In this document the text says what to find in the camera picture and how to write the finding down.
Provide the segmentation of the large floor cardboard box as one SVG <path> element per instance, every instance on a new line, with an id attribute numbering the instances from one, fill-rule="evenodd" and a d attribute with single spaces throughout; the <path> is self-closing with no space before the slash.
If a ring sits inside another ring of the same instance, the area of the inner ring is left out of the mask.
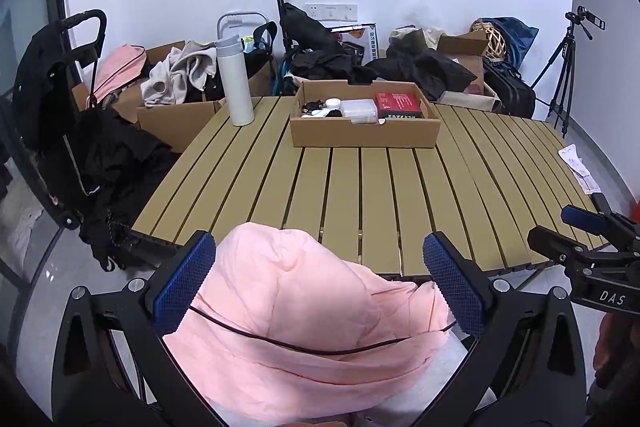
<path id="1" fill-rule="evenodd" d="M 184 41 L 177 41 L 156 48 L 145 48 L 146 63 L 141 76 L 122 91 L 116 102 L 101 103 L 104 107 L 114 108 L 122 118 L 138 124 L 141 129 L 155 135 L 178 153 L 188 147 L 217 110 L 224 105 L 224 88 L 218 64 L 216 75 L 207 79 L 203 93 L 189 88 L 186 101 L 180 105 L 146 107 L 143 104 L 140 86 L 148 79 L 151 68 L 163 61 L 173 46 L 182 49 L 185 44 Z"/>

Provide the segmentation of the black stroller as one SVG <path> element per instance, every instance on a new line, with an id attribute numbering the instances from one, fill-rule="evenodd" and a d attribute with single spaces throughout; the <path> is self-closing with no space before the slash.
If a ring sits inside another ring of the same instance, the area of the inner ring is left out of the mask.
<path id="1" fill-rule="evenodd" d="M 94 93 L 79 108 L 70 87 L 73 66 L 98 64 L 105 31 L 105 14 L 90 10 L 33 35 L 17 66 L 12 117 L 62 225 L 78 230 L 101 268 L 156 268 L 172 251 L 134 222 L 177 155 Z"/>

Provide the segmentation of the pink bag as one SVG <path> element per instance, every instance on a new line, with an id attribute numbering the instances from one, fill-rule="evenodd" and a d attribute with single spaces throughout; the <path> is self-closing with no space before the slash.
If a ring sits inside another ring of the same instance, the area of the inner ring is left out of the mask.
<path id="1" fill-rule="evenodd" d="M 98 67 L 96 79 L 85 101 L 85 108 L 92 103 L 98 105 L 114 103 L 122 91 L 133 84 L 142 74 L 146 63 L 146 49 L 137 44 L 123 44 L 104 58 Z"/>

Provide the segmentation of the white paper sheet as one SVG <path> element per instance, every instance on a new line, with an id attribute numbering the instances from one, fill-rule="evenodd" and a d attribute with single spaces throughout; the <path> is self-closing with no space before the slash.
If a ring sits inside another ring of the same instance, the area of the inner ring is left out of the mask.
<path id="1" fill-rule="evenodd" d="M 590 171 L 578 156 L 575 144 L 567 145 L 558 150 L 559 158 L 565 162 L 570 171 L 574 174 L 580 188 L 586 195 L 600 194 L 601 187 L 591 176 Z"/>

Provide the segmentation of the white wet wipes pack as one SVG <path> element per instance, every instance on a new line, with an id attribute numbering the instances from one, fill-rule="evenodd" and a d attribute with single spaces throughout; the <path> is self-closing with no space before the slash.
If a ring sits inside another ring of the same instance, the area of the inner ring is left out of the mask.
<path id="1" fill-rule="evenodd" d="M 378 106 L 372 98 L 343 100 L 340 112 L 353 124 L 376 124 L 378 122 Z"/>

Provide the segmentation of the wicker basket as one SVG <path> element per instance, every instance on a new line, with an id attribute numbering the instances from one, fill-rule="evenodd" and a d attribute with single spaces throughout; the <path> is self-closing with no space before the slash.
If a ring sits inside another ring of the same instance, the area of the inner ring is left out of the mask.
<path id="1" fill-rule="evenodd" d="M 484 57 L 491 62 L 503 62 L 506 59 L 506 38 L 493 23 L 478 18 L 474 20 L 470 29 L 481 31 L 485 35 L 487 46 L 483 52 Z"/>

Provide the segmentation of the brown cardboard tray box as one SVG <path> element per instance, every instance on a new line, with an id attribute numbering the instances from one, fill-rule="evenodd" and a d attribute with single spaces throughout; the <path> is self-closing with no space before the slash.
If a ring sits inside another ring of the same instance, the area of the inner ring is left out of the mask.
<path id="1" fill-rule="evenodd" d="M 297 147 L 433 148 L 440 119 L 410 82 L 304 79 L 290 129 Z"/>

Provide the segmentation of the pink clothing of person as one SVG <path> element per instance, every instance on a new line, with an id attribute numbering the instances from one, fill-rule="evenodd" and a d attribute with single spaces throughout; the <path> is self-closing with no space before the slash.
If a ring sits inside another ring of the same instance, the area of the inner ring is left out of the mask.
<path id="1" fill-rule="evenodd" d="M 218 245 L 164 341 L 218 412 L 278 425 L 359 412 L 409 389 L 450 321 L 431 283 L 388 281 L 304 231 L 247 222 Z"/>

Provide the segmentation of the red and green box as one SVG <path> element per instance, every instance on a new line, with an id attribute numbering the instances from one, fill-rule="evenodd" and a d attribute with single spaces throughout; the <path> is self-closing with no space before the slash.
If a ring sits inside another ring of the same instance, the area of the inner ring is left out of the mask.
<path id="1" fill-rule="evenodd" d="M 374 98 L 378 117 L 395 119 L 422 118 L 418 99 L 411 93 L 377 93 Z"/>

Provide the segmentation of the beige clothes pile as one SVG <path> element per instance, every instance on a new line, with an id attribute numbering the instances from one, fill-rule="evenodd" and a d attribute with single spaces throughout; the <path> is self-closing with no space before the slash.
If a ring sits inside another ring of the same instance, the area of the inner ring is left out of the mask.
<path id="1" fill-rule="evenodd" d="M 141 83 L 143 104 L 146 107 L 180 105 L 186 101 L 189 88 L 203 93 L 207 79 L 216 72 L 215 43 L 189 40 L 182 49 L 173 46 Z"/>

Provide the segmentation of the black suitcase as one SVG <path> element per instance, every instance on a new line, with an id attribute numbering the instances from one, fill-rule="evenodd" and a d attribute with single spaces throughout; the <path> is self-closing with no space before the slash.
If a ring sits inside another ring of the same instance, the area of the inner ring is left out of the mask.
<path id="1" fill-rule="evenodd" d="M 483 58 L 484 81 L 495 91 L 500 102 L 496 113 L 532 118 L 536 106 L 535 91 L 526 84 L 520 73 L 502 63 Z"/>

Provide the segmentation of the small white round jar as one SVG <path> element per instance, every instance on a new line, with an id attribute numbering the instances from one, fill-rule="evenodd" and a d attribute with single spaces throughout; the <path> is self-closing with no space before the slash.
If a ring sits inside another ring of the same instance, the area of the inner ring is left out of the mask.
<path id="1" fill-rule="evenodd" d="M 339 109 L 341 107 L 342 101 L 339 98 L 327 98 L 324 101 L 324 107 L 327 109 Z"/>

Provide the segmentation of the blue bag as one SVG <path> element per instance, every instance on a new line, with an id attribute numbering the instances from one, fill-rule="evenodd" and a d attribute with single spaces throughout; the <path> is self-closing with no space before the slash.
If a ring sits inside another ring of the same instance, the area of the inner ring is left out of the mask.
<path id="1" fill-rule="evenodd" d="M 494 17 L 491 23 L 506 39 L 506 64 L 519 69 L 533 46 L 539 29 L 526 25 L 516 17 Z"/>

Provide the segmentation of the white thermos bottle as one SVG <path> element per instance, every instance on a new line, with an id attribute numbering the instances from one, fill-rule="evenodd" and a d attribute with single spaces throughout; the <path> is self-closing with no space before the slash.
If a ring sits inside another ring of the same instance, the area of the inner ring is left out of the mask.
<path id="1" fill-rule="evenodd" d="M 239 35 L 220 39 L 215 48 L 230 120 L 233 126 L 244 127 L 254 120 L 254 109 L 242 40 Z"/>

